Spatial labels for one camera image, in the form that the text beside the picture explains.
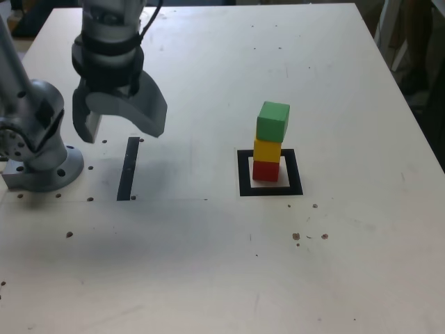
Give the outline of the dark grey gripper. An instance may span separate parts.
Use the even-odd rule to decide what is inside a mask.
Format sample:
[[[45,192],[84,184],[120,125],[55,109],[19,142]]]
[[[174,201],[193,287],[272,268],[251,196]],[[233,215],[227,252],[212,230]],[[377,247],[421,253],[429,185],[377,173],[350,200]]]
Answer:
[[[72,96],[72,122],[84,142],[95,142],[102,116],[124,118],[155,138],[164,132],[168,105],[148,73],[81,79]]]

